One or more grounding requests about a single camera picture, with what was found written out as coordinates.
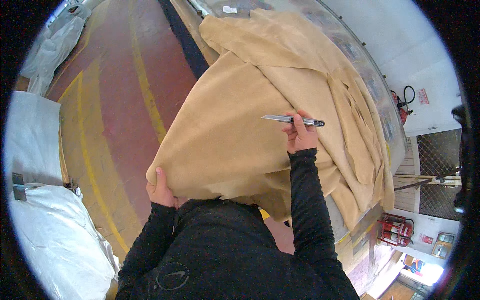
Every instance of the metal bracket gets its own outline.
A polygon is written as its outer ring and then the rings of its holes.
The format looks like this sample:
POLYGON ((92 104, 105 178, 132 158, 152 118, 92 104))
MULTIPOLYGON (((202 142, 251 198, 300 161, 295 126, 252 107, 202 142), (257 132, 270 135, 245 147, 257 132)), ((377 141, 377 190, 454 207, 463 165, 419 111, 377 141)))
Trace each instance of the metal bracket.
POLYGON ((25 194, 24 176, 12 172, 13 197, 18 201, 27 201, 25 194))

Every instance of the knife blade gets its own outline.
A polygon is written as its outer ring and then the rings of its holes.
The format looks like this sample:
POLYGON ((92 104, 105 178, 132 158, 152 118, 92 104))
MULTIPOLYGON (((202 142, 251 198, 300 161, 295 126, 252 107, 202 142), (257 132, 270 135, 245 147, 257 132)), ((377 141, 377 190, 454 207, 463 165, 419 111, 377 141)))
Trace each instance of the knife blade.
MULTIPOLYGON (((262 119, 268 119, 268 120, 275 120, 278 122, 284 122, 284 123, 293 123, 293 117, 292 116, 284 116, 284 115, 265 115, 262 117, 262 119)), ((310 126, 316 126, 316 127, 324 127, 325 122, 322 120, 315 120, 315 119, 309 119, 309 118, 302 118, 303 119, 303 124, 305 125, 310 125, 310 126)))

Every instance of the black long-sleeve shirt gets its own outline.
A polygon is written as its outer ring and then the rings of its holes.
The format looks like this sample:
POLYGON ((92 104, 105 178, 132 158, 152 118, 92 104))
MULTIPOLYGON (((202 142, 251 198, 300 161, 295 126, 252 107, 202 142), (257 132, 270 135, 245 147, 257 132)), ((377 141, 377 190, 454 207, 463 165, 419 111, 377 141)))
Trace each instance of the black long-sleeve shirt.
POLYGON ((358 299, 336 259, 315 154, 289 155, 293 255, 278 250, 256 206, 190 200, 177 213, 152 203, 117 299, 358 299))

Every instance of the paper label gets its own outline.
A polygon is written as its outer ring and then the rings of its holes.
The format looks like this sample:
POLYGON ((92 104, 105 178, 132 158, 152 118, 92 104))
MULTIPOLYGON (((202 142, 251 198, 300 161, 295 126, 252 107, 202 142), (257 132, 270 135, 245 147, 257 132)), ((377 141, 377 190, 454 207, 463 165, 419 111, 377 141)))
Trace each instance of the paper label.
POLYGON ((415 92, 416 97, 418 97, 420 104, 421 105, 427 105, 429 104, 428 102, 428 97, 427 97, 427 92, 425 92, 425 89, 421 89, 415 92))
POLYGON ((236 8, 231 8, 229 6, 224 6, 223 7, 223 12, 226 12, 226 13, 237 13, 237 9, 236 8))

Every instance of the sign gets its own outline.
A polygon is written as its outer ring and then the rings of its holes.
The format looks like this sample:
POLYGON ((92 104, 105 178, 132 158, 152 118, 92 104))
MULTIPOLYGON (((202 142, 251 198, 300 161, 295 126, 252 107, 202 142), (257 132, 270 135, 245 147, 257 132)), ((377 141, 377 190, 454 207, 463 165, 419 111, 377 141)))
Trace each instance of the sign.
POLYGON ((423 233, 420 234, 420 240, 424 243, 427 243, 427 244, 432 244, 433 243, 433 238, 431 237, 427 237, 426 235, 424 235, 423 233))
POLYGON ((424 88, 421 89, 421 90, 415 91, 415 95, 418 98, 421 105, 429 104, 428 97, 427 97, 427 92, 425 92, 424 88))

